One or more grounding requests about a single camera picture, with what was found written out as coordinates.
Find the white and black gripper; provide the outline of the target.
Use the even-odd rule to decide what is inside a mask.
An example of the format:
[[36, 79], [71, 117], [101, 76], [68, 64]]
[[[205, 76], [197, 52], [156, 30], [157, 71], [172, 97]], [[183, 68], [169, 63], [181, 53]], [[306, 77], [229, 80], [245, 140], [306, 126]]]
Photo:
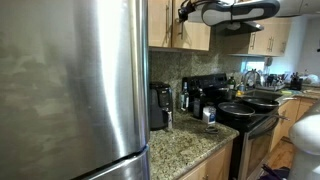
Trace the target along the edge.
[[178, 8], [179, 22], [202, 23], [201, 10], [207, 0], [184, 0]]

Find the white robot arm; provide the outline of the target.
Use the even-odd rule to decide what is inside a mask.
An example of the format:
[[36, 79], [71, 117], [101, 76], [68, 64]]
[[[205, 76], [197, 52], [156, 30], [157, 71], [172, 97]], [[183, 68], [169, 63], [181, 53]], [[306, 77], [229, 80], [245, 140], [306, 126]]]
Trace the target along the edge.
[[234, 36], [265, 30], [260, 20], [316, 14], [319, 0], [250, 0], [227, 3], [224, 0], [184, 0], [177, 10], [178, 22], [202, 23], [222, 28]]

